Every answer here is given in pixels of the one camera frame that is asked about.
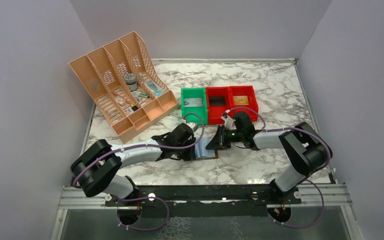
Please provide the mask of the brown leather card holder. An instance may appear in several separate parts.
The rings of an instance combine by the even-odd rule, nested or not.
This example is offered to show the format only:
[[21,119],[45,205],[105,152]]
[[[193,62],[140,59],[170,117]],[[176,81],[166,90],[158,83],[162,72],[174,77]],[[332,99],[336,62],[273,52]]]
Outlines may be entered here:
[[211,141],[210,138],[203,136],[200,141],[193,146],[194,158],[193,160],[211,160],[218,159],[218,151],[206,149],[207,144]]

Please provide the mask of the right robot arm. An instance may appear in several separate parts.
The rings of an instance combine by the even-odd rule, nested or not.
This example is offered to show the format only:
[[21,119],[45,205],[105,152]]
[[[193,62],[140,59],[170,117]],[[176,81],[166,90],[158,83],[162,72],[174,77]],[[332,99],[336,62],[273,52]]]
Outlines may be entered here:
[[302,122],[295,127],[257,130],[245,111],[238,111],[229,117],[223,114],[224,125],[219,125],[215,136],[206,145],[208,150],[226,150],[234,143],[242,143],[246,149],[283,149],[290,165],[269,183],[269,199],[280,204],[289,192],[313,173],[326,167],[333,152],[326,142]]

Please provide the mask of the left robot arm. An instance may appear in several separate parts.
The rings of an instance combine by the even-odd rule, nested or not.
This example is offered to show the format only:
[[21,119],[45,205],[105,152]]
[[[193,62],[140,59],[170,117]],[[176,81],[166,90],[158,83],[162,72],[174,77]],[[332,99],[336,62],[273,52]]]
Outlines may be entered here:
[[172,156],[194,159],[197,129],[196,123],[183,122],[171,132],[138,143],[111,145],[105,139],[97,140],[70,166],[72,186],[82,189],[87,197],[105,193],[118,197],[124,205],[132,205],[138,188],[129,176],[119,176],[119,169]]

